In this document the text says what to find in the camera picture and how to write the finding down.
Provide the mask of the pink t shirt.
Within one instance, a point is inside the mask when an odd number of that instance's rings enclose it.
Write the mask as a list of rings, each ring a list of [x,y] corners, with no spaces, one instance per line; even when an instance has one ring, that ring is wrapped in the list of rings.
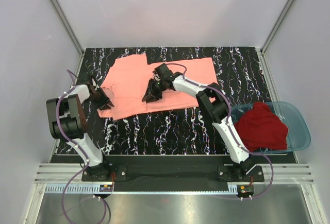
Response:
[[[131,55],[115,60],[101,88],[113,107],[98,109],[101,118],[119,120],[137,114],[197,107],[194,96],[164,90],[153,71],[160,63],[147,63],[147,56]]]

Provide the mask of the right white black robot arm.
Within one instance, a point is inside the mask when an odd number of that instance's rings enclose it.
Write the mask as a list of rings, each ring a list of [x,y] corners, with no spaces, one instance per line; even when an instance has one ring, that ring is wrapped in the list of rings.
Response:
[[[193,81],[181,73],[168,77],[155,75],[149,80],[142,100],[144,102],[161,100],[166,90],[185,93],[197,100],[203,118],[212,123],[229,151],[235,177],[240,181],[251,177],[256,163],[235,130],[230,104],[219,86],[216,83],[206,85]]]

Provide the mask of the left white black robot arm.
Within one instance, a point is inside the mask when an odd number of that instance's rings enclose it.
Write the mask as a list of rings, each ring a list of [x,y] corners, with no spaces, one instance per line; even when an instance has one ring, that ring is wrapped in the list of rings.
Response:
[[[79,154],[87,176],[105,181],[111,177],[110,163],[87,134],[85,101],[96,104],[102,111],[114,107],[96,78],[85,73],[62,96],[46,101],[49,129],[53,138],[65,141]]]

